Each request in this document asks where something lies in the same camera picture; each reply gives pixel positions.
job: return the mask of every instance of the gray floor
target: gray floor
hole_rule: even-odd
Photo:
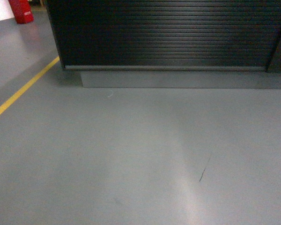
[[[42,32],[1,100],[57,56]],[[0,116],[0,225],[19,224],[281,225],[281,90],[87,89],[58,63]]]

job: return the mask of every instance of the roller shutter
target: roller shutter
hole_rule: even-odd
[[[48,0],[66,68],[265,68],[281,0]]]

